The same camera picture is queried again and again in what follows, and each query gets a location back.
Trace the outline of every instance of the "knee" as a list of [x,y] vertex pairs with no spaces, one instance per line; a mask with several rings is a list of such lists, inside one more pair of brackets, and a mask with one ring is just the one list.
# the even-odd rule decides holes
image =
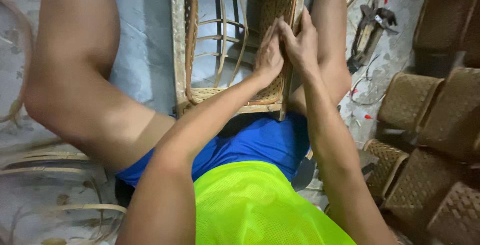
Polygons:
[[45,87],[29,81],[23,98],[23,104],[28,115],[38,123],[45,125],[50,113],[49,96]]

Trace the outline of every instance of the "finger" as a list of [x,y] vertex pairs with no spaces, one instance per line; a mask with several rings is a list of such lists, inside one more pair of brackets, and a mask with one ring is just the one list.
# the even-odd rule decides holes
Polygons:
[[269,42],[272,39],[272,35],[275,32],[278,21],[279,21],[279,19],[277,17],[275,17],[275,20],[273,21],[273,24],[270,26],[271,27],[270,33],[265,36],[265,39],[267,40],[267,42]]
[[269,26],[267,28],[267,32],[265,32],[265,36],[263,36],[263,40],[261,40],[260,48],[262,48],[264,45],[266,45],[269,41],[267,40],[270,31],[272,30],[272,26]]
[[273,43],[274,45],[278,45],[278,48],[280,48],[280,27],[279,27],[279,22],[278,20],[277,24],[274,27],[272,38],[270,40],[270,43]]
[[301,24],[302,24],[302,29],[313,25],[312,17],[310,16],[310,13],[308,12],[308,9],[305,5],[303,5]]
[[285,41],[285,44],[291,45],[297,39],[293,34],[292,28],[287,24],[285,21],[281,21],[278,23],[278,28],[280,29],[280,33]]

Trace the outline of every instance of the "rattan strip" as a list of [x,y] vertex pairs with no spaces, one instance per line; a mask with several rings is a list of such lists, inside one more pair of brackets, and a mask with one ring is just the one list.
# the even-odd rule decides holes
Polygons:
[[242,12],[242,15],[243,15],[243,27],[244,27],[243,28],[243,43],[242,43],[242,46],[241,46],[240,56],[238,57],[237,65],[235,65],[235,70],[233,71],[232,79],[230,80],[230,83],[228,84],[229,87],[232,86],[233,80],[235,80],[235,76],[237,76],[237,73],[238,73],[238,70],[239,70],[239,67],[240,67],[240,63],[242,62],[243,53],[245,52],[245,47],[247,46],[247,40],[248,40],[248,34],[249,34],[248,23],[247,23],[247,12],[246,12],[247,8],[245,6],[244,0],[239,0],[239,1],[240,1],[241,12]]
[[222,8],[222,24],[223,24],[223,34],[222,34],[222,54],[220,56],[220,64],[218,66],[218,71],[216,72],[216,80],[213,85],[214,88],[218,88],[220,77],[222,76],[223,64],[225,63],[225,55],[227,53],[227,10],[225,9],[225,2],[220,0],[220,7]]

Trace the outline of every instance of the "brown woven furniture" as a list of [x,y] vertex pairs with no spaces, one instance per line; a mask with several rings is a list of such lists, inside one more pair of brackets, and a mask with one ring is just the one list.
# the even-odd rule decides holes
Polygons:
[[465,66],[480,68],[480,1],[472,14],[465,36]]
[[[192,108],[196,104],[212,97],[219,92],[229,88],[234,81],[234,78],[239,70],[240,64],[246,61],[243,60],[245,48],[258,47],[255,43],[249,41],[251,32],[259,33],[261,37],[267,28],[273,23],[275,17],[285,16],[285,21],[289,23],[294,31],[298,29],[299,16],[303,9],[303,0],[262,0],[259,7],[260,14],[260,30],[255,31],[249,27],[247,21],[246,1],[259,3],[257,0],[238,0],[237,14],[243,19],[243,23],[236,22],[232,19],[227,19],[226,15],[226,1],[218,0],[217,6],[220,8],[217,15],[221,15],[219,19],[209,19],[199,22],[198,15],[198,0],[172,0],[172,23],[174,30],[174,59],[175,59],[175,78],[177,90],[177,115],[182,116],[186,110]],[[182,9],[184,13],[183,19],[180,19],[178,9]],[[183,32],[178,24],[184,22],[185,31],[185,45],[181,45],[178,41],[179,34]],[[197,37],[198,26],[217,23],[221,26],[222,34],[212,34],[209,36]],[[235,25],[243,31],[243,38],[237,39],[227,36],[227,26]],[[201,40],[220,40],[222,42],[221,50],[213,53],[197,53],[195,55],[195,47],[197,41]],[[241,51],[238,57],[232,57],[227,53],[227,41],[241,44]],[[200,59],[205,56],[218,57],[218,65],[212,64],[212,68],[216,68],[216,79],[212,87],[192,87],[192,70],[195,59]],[[226,86],[220,86],[220,79],[222,72],[224,72],[225,59],[235,59],[236,67],[231,76],[230,82]],[[240,109],[239,113],[251,112],[274,112],[280,111],[279,119],[282,120],[286,112],[286,102],[290,94],[292,68],[288,62],[285,63],[282,73],[270,84],[267,88],[261,90],[253,96],[248,104]]]
[[425,113],[443,79],[395,74],[378,112],[378,120],[398,128],[419,132]]
[[480,191],[457,182],[428,225],[445,244],[480,244]]
[[425,0],[413,39],[414,49],[457,51],[478,0]]
[[418,143],[464,162],[478,162],[474,152],[480,132],[480,69],[452,71],[429,114]]
[[409,157],[409,154],[377,139],[369,140],[363,150],[379,158],[375,171],[367,180],[367,186],[374,198],[385,200],[388,188],[399,173],[400,165]]
[[453,160],[416,149],[383,208],[401,223],[425,230],[448,190],[459,180],[460,170]]

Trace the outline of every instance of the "gray floor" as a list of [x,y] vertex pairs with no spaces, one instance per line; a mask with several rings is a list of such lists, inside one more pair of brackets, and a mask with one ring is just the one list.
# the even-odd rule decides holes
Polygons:
[[[36,33],[40,0],[12,1],[27,15]],[[366,1],[357,0],[348,11],[347,57],[350,56],[356,27],[362,17],[359,6]],[[410,66],[412,38],[422,3],[423,0],[390,0],[386,4],[386,8],[396,13],[399,24],[396,29],[400,31],[400,34],[387,36],[385,33],[381,38],[374,54],[374,56],[379,55],[379,58],[372,63],[369,70],[369,76],[372,76],[371,81],[363,79],[365,69],[361,69],[353,76],[353,83],[363,79],[357,86],[358,92],[354,94],[356,101],[369,103],[381,98],[393,75]],[[120,13],[121,40],[110,79],[111,83],[148,107],[159,112],[172,113],[172,108],[175,105],[175,93],[170,0],[117,0],[117,4]],[[208,7],[199,9],[201,21],[216,18],[215,13],[209,10]],[[249,17],[253,17],[251,22],[255,23],[254,15],[249,15]],[[212,32],[216,32],[216,30],[216,26],[202,26],[199,29],[199,36],[212,35]],[[242,38],[242,34],[235,29],[227,30],[227,33],[231,34],[232,37]],[[0,36],[12,42],[10,44],[5,40],[0,40],[0,113],[2,115],[8,113],[10,104],[19,91],[23,77],[23,49],[21,42],[16,39],[17,35],[13,16],[5,7],[0,5]],[[215,50],[217,47],[215,41],[206,40],[197,45],[196,53],[216,52],[212,51],[211,48]],[[238,51],[238,46],[229,43],[228,49],[235,52]],[[248,62],[252,59],[253,53],[249,53],[245,61]],[[212,77],[215,71],[211,69],[211,66],[209,69],[203,70],[202,64],[213,64],[216,62],[215,58],[202,57],[195,62],[196,68],[200,68],[200,70],[194,70],[193,85],[209,87],[213,84]],[[226,79],[230,79],[231,68],[234,63],[230,61],[227,63],[229,65],[225,67],[227,71],[230,71],[230,75]],[[248,75],[251,70],[250,65],[243,64],[236,81]],[[358,148],[361,148],[375,133],[376,121],[375,119],[364,120],[358,124],[352,119],[351,113],[356,108],[362,108],[375,117],[380,104],[381,102],[359,105],[354,103],[348,95],[342,100],[341,115]],[[19,126],[12,122],[0,124],[0,151],[24,147],[32,142],[54,137],[51,132],[30,119],[23,109]],[[304,196],[312,203],[324,206],[325,199],[319,197],[321,196],[321,193],[318,192],[320,187],[320,183],[312,183],[311,187],[309,186],[309,193]]]

